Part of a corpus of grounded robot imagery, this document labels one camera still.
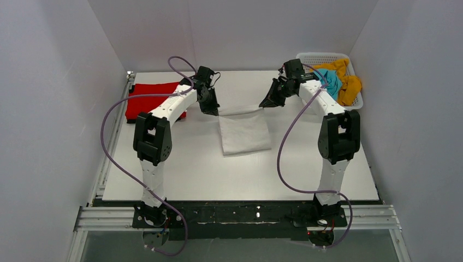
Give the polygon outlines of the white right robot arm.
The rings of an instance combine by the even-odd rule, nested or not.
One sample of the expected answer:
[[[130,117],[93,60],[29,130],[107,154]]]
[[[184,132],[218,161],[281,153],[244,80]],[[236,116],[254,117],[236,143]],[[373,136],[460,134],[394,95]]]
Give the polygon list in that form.
[[[333,207],[341,200],[347,166],[360,149],[360,115],[346,110],[328,93],[328,81],[320,71],[307,72],[306,67],[298,58],[284,62],[259,107],[283,107],[287,98],[298,96],[306,102],[305,108],[311,107],[321,117],[317,147],[322,173],[312,194],[320,207]]]

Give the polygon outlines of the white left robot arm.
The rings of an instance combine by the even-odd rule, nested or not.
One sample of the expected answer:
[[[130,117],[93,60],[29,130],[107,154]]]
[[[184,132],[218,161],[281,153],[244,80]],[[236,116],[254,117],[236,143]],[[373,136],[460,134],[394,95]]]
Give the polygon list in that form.
[[[219,75],[200,66],[191,80],[183,79],[172,97],[148,113],[141,112],[135,121],[133,148],[143,171],[144,189],[141,201],[157,209],[166,199],[164,194],[164,162],[170,156],[173,143],[171,128],[189,106],[199,103],[203,114],[218,116],[219,103],[213,79]]]

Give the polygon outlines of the white t shirt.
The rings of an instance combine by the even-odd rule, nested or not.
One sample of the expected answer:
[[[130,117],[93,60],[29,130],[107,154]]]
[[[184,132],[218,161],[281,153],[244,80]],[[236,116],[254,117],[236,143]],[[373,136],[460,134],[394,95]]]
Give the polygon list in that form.
[[[257,105],[221,109],[218,123],[226,157],[271,149],[264,109]]]

